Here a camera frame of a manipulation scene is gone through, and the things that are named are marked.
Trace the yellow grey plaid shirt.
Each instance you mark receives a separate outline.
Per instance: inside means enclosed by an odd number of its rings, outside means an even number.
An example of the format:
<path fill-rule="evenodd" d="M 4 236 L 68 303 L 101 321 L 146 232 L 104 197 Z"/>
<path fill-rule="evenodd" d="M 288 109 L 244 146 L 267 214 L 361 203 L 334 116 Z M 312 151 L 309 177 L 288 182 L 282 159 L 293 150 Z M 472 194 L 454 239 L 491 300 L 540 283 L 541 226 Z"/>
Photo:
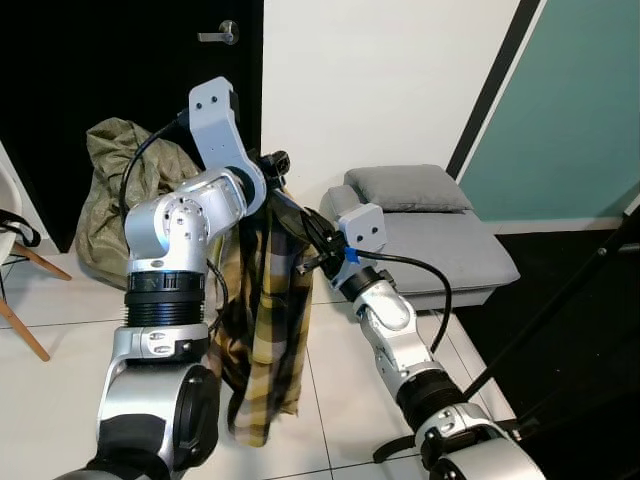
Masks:
<path fill-rule="evenodd" d="M 288 196 L 271 193 L 259 211 L 228 230 L 218 268 L 229 298 L 212 325 L 215 374 L 230 388 L 227 430 L 260 448 L 279 416 L 294 415 L 308 335 L 314 256 Z"/>

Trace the grey cushion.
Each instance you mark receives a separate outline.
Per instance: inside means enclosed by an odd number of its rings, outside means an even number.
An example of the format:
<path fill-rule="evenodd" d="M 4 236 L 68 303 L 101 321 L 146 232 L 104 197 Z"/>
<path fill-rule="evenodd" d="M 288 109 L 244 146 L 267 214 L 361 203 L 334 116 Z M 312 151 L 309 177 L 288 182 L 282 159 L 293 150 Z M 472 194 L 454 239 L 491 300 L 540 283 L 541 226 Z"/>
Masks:
<path fill-rule="evenodd" d="M 344 182 L 367 204 L 387 212 L 462 212 L 474 209 L 454 178 L 438 165 L 365 166 Z"/>

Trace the olive green sack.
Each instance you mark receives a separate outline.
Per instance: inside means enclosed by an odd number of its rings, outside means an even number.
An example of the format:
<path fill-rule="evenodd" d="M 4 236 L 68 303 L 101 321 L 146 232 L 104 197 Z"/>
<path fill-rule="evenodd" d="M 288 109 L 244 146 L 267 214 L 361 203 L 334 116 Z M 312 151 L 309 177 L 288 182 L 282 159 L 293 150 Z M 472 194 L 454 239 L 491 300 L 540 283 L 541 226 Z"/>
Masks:
<path fill-rule="evenodd" d="M 129 250 L 119 207 L 120 189 L 125 205 L 172 192 L 183 180 L 196 177 L 198 166 L 178 143 L 155 140 L 132 163 L 138 147 L 151 136 L 133 122 L 109 118 L 86 132 L 92 173 L 90 192 L 79 211 L 73 246 L 92 278 L 118 289 L 127 287 Z"/>

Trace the black door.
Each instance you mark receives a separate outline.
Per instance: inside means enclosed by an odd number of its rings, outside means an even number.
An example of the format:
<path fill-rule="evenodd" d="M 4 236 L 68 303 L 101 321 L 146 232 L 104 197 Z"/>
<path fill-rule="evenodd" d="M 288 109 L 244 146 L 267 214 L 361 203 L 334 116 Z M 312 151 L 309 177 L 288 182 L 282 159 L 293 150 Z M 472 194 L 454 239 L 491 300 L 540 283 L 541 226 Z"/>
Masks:
<path fill-rule="evenodd" d="M 101 120 L 163 127 L 196 84 L 225 77 L 244 145 L 262 123 L 264 0 L 0 0 L 0 147 L 58 250 L 90 191 L 86 132 Z M 223 20 L 236 45 L 201 44 Z"/>

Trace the white chair wooden legs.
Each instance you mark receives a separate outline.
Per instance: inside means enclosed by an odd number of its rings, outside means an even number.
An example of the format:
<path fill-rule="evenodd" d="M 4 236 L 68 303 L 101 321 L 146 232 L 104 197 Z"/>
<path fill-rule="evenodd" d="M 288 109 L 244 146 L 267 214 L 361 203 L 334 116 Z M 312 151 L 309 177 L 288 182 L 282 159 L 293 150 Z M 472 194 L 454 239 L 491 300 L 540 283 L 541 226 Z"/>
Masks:
<path fill-rule="evenodd" d="M 20 211 L 22 211 L 22 201 L 20 201 L 18 182 L 12 174 L 6 173 L 3 168 L 0 168 L 0 317 L 8 321 L 10 329 L 31 348 L 31 351 L 40 360 L 47 362 L 51 358 L 50 353 L 41 346 L 35 335 L 31 333 L 26 324 L 23 324 L 23 321 L 19 319 L 6 301 L 3 265 L 14 253 L 20 259 L 40 266 L 55 278 L 65 280 L 65 282 L 69 282 L 72 276 L 67 271 L 51 264 L 40 253 L 33 251 L 33 247 L 41 243 L 41 234 L 20 215 Z"/>

